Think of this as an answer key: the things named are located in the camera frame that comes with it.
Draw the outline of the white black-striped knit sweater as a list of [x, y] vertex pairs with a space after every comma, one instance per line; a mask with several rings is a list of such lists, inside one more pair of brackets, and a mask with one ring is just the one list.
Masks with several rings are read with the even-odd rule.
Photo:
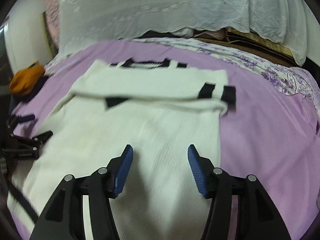
[[225, 70], [116, 67], [95, 61], [39, 128], [51, 130], [39, 159], [12, 183], [41, 213], [65, 175], [92, 174], [132, 146], [134, 157], [111, 209], [121, 239], [200, 239], [209, 203], [187, 149], [221, 163], [220, 118], [236, 102]]

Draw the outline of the folded black garment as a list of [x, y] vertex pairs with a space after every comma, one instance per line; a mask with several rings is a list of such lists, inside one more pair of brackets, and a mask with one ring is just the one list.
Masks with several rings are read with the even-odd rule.
[[42, 89], [42, 87], [50, 77], [51, 75], [44, 75], [40, 77], [30, 92], [22, 96], [12, 95], [11, 99], [15, 104], [19, 104], [20, 102], [29, 103], [39, 93], [39, 91]]

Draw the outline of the folded orange garment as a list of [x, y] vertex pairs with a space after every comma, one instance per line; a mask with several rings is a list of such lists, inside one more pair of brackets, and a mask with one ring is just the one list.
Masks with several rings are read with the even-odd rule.
[[31, 93], [39, 79], [44, 76], [44, 66], [34, 64], [18, 71], [12, 78], [9, 89], [13, 96], [26, 96]]

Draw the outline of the purple bed sheet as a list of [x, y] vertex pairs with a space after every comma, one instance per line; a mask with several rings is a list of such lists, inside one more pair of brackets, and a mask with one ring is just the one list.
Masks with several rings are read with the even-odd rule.
[[232, 176], [254, 174], [275, 203], [292, 239], [300, 239], [318, 215], [319, 115], [302, 94], [279, 92], [262, 76], [220, 59], [159, 44], [107, 41], [58, 63], [40, 92], [16, 112], [35, 122], [16, 133], [35, 136], [57, 103], [95, 61], [110, 66], [152, 69], [193, 67], [225, 70], [236, 102], [220, 118], [222, 168]]

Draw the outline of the pink floral pillow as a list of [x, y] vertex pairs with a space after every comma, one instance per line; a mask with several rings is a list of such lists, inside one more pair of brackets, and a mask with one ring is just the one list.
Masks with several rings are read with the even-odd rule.
[[59, 9], [60, 9], [60, 0], [47, 0], [46, 1], [46, 22], [48, 26], [48, 30], [52, 41], [59, 47], [60, 43], [60, 28], [59, 28]]

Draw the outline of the white lace cover cloth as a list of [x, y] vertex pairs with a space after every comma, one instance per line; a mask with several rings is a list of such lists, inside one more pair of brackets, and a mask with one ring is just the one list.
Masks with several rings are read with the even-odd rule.
[[60, 0], [59, 55], [150, 30], [231, 27], [282, 44], [302, 65], [308, 51], [305, 9], [303, 0]]

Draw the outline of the purple floral white quilt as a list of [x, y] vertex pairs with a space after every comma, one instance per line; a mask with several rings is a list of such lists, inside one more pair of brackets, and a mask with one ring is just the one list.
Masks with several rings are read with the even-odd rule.
[[159, 44], [220, 59], [225, 63], [230, 63], [262, 76], [282, 94], [288, 96], [302, 94], [305, 98], [311, 100], [316, 111], [319, 111], [319, 87], [312, 75], [303, 68], [285, 67], [238, 48], [206, 43], [193, 38], [153, 37], [134, 38], [131, 41]]

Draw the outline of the brown striped blanket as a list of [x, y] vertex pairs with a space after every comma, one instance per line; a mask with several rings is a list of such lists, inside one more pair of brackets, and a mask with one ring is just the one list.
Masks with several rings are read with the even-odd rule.
[[193, 38], [206, 43], [240, 49], [285, 67], [298, 66], [288, 48], [255, 33], [242, 33], [234, 28], [222, 28], [218, 31], [196, 30]]

